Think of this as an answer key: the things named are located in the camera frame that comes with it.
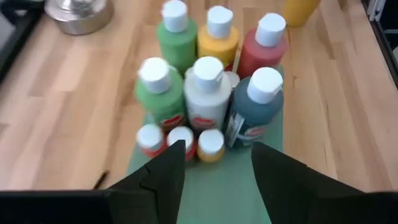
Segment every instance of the butcher block countertop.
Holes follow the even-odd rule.
[[[186,0],[199,26],[224,5],[243,34],[281,0]],[[114,0],[104,29],[61,33],[44,17],[0,88],[0,189],[90,189],[123,178],[144,111],[136,71],[161,56],[161,0]],[[322,1],[289,28],[284,150],[360,190],[398,189],[398,91],[359,0]]]

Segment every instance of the metal pot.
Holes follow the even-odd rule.
[[[45,11],[62,32],[81,35],[104,27],[114,9],[111,0],[48,0]]]

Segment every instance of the green paint bottle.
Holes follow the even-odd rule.
[[[162,17],[157,26],[162,56],[183,75],[197,59],[197,25],[188,17],[187,5],[178,0],[163,5]]]
[[[135,94],[150,120],[164,131],[185,123],[182,78],[162,58],[146,59],[139,71]]]

